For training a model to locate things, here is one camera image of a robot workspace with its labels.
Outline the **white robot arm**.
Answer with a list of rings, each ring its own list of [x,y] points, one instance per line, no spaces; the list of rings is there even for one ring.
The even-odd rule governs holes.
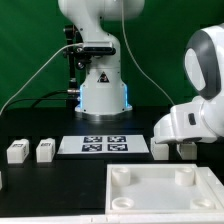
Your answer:
[[[145,0],[58,0],[61,12],[82,38],[74,52],[77,67],[86,70],[77,112],[99,118],[132,109],[120,76],[120,43],[101,28],[100,21],[135,18],[144,4]],[[193,34],[184,69],[198,96],[172,107],[156,123],[154,141],[213,143],[224,137],[224,23]]]

